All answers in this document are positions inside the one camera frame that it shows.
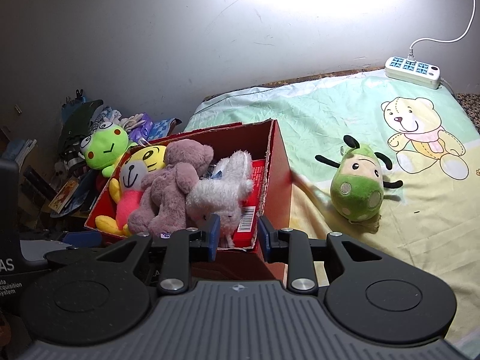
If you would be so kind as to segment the small white lamb plush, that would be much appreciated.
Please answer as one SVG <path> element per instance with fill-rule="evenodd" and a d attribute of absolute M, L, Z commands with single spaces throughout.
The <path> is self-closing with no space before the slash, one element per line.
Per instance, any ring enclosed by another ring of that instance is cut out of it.
<path fill-rule="evenodd" d="M 210 214 L 220 217 L 220 246 L 233 248 L 233 233 L 242 218 L 242 203 L 253 190 L 252 159 L 247 151 L 235 151 L 222 158 L 211 176 L 199 180 L 187 195 L 185 210 L 199 227 Z"/>

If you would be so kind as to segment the mauve pink bear plush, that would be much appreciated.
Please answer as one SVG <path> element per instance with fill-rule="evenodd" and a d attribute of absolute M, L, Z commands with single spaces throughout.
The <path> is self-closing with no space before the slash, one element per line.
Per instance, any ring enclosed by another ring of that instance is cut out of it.
<path fill-rule="evenodd" d="M 163 157 L 165 167 L 142 180 L 142 199 L 128 217 L 128 230 L 160 236 L 186 228 L 186 196 L 207 171 L 213 157 L 210 145 L 191 139 L 169 143 Z"/>

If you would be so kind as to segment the yellow tiger plush toy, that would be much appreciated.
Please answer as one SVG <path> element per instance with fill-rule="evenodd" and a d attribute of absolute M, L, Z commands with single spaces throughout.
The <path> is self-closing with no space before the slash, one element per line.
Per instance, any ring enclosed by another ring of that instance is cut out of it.
<path fill-rule="evenodd" d="M 116 204 L 115 217 L 98 215 L 97 229 L 117 236 L 130 236 L 128 217 L 140 206 L 143 196 L 141 183 L 148 172 L 165 167 L 164 145 L 149 145 L 136 151 L 123 163 L 120 175 L 108 185 L 111 198 Z"/>

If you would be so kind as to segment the green hooded doll plush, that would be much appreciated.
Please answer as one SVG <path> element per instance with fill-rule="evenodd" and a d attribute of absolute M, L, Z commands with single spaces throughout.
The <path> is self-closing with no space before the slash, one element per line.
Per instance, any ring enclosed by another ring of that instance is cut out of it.
<path fill-rule="evenodd" d="M 379 214 L 387 189 L 399 189 L 404 183 L 383 179 L 382 166 L 388 170 L 393 167 L 387 156 L 361 144 L 353 136 L 346 135 L 343 141 L 347 150 L 339 163 L 320 154 L 315 159 L 336 169 L 330 185 L 330 198 L 336 211 L 351 222 L 364 222 Z"/>

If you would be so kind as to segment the red printed carton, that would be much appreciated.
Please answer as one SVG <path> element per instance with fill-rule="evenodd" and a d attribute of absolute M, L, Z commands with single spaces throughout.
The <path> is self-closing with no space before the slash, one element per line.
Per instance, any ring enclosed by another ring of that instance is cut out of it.
<path fill-rule="evenodd" d="M 255 243 L 256 211 L 259 207 L 261 188 L 264 181 L 264 169 L 264 159 L 252 162 L 251 179 L 253 181 L 253 189 L 248 198 L 242 203 L 241 220 L 238 229 L 233 233 L 235 248 L 250 248 Z"/>

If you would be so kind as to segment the red cardboard box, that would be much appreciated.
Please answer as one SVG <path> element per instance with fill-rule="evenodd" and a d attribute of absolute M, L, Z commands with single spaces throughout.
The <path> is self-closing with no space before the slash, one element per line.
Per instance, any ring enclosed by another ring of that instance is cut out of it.
<path fill-rule="evenodd" d="M 236 150 L 246 150 L 254 160 L 263 160 L 258 213 L 266 215 L 274 228 L 289 225 L 290 166 L 278 121 L 267 119 L 253 124 L 225 124 L 177 133 L 152 143 L 165 146 L 180 139 L 192 139 L 211 146 L 215 160 L 230 156 Z M 285 271 L 283 263 L 264 262 L 256 233 L 251 234 L 243 248 L 218 250 L 214 262 L 197 262 L 192 267 L 196 277 L 227 281 L 281 281 Z"/>

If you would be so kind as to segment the colourful picture book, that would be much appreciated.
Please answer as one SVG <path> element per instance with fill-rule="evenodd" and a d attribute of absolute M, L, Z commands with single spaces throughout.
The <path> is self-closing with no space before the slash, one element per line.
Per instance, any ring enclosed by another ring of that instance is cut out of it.
<path fill-rule="evenodd" d="M 79 186 L 78 178 L 70 178 L 60 191 L 55 195 L 52 201 L 49 203 L 49 208 L 55 213 L 59 214 L 62 209 L 67 205 L 74 192 Z"/>

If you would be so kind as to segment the blue checkered towel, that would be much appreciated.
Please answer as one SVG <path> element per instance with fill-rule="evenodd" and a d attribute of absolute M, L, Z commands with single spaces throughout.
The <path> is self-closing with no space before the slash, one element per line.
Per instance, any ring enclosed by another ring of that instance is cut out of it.
<path fill-rule="evenodd" d="M 162 119 L 154 122 L 148 134 L 147 140 L 154 141 L 167 137 L 173 132 L 174 128 L 181 123 L 182 121 L 178 118 Z"/>

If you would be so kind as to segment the purple tissue pack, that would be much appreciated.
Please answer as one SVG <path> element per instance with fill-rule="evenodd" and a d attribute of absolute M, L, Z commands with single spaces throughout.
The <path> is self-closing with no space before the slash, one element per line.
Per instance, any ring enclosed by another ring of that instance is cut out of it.
<path fill-rule="evenodd" d="M 146 114 L 137 114 L 133 119 L 133 127 L 128 131 L 128 137 L 130 141 L 138 143 L 142 140 L 147 140 L 153 127 L 153 121 L 151 117 Z"/>

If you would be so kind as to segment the green frog plush toy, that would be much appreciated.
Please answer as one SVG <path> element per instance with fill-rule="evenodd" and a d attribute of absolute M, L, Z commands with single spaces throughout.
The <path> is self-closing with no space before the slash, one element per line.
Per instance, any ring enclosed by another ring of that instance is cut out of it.
<path fill-rule="evenodd" d="M 103 122 L 81 141 L 80 152 L 90 168 L 100 170 L 104 177 L 110 178 L 124 153 L 135 145 L 122 127 Z"/>

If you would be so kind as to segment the dark green cap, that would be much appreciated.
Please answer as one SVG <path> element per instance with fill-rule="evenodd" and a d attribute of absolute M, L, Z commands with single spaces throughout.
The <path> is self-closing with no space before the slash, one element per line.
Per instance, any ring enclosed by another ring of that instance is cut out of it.
<path fill-rule="evenodd" d="M 67 153 L 79 150 L 80 142 L 89 135 L 90 120 L 103 100 L 81 103 L 64 123 L 58 139 L 58 157 L 66 158 Z"/>

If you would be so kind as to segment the green cartoon bear bedsheet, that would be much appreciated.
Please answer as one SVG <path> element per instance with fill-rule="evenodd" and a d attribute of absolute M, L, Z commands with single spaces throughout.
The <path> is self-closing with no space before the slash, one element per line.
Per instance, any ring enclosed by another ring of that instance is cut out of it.
<path fill-rule="evenodd" d="M 412 160 L 385 173 L 403 186 L 388 192 L 378 224 L 349 223 L 332 207 L 329 185 L 335 171 L 316 160 L 339 160 L 345 135 L 399 160 L 388 145 L 394 130 L 382 105 L 396 98 L 432 102 L 445 130 L 465 147 L 465 179 L 439 163 Z M 446 281 L 457 299 L 448 340 L 470 357 L 479 354 L 479 133 L 445 88 L 429 89 L 391 80 L 384 72 L 330 77 L 279 88 L 249 88 L 199 105 L 187 129 L 275 119 L 290 168 L 298 176 L 291 194 L 289 224 L 309 236 L 346 233 Z"/>

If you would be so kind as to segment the white power strip blue sockets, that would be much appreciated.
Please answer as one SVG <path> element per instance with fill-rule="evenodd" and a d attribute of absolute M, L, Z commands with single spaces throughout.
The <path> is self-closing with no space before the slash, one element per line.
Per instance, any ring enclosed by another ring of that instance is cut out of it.
<path fill-rule="evenodd" d="M 437 66 L 398 56 L 390 57 L 385 61 L 385 74 L 389 78 L 429 89 L 437 89 L 440 85 L 440 70 Z"/>

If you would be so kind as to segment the dark patterned mattress cover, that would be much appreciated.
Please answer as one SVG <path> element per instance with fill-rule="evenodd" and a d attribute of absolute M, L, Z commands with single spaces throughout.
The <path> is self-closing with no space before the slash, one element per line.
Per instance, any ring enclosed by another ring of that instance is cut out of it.
<path fill-rule="evenodd" d="M 456 101 L 469 116 L 476 130 L 480 133 L 480 95 L 456 94 Z"/>

